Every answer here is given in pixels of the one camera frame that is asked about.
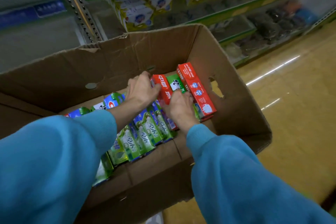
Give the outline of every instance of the yellow floor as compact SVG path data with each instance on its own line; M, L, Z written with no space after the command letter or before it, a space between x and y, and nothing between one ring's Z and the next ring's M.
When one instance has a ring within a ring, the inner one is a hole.
M320 203L336 186L336 21L238 69L273 131L258 158ZM163 212L165 224L205 223L196 201Z

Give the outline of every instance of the cardboard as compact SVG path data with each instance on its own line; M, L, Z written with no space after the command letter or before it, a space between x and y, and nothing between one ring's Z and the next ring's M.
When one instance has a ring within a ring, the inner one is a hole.
M242 138L255 153L269 145L272 133L260 108L216 39L200 24L129 33L0 74L0 138L41 117L100 103L144 70L169 75L188 61L217 109L203 124L218 135ZM88 83L97 87L87 89ZM193 162L179 131L173 140L116 168L110 180L93 188L76 223L140 223L192 198Z

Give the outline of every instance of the blue sleeve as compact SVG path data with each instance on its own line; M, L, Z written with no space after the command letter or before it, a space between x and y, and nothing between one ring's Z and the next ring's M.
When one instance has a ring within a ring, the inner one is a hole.
M319 205L267 171L236 136L193 126L187 146L195 199L207 223L335 223Z
M116 138L111 113L36 120L0 140L0 222L73 223Z

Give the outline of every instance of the hand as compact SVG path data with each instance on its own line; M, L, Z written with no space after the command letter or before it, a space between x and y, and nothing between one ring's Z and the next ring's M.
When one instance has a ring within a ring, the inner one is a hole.
M175 90L170 104L162 108L185 135L188 134L192 126L200 123L195 117L193 99L189 92L182 94L181 90Z
M144 71L139 76L128 80L125 102L132 103L135 108L138 108L138 112L151 104L161 89L160 84L156 84L152 88L149 76L150 74Z

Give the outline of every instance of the left hand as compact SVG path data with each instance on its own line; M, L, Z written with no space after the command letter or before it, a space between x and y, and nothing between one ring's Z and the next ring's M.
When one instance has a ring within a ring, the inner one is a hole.
M160 84L151 86L150 74L146 71L139 76L128 80L128 87L126 92L126 101L133 102L138 108L139 112L151 104L158 96L161 89Z

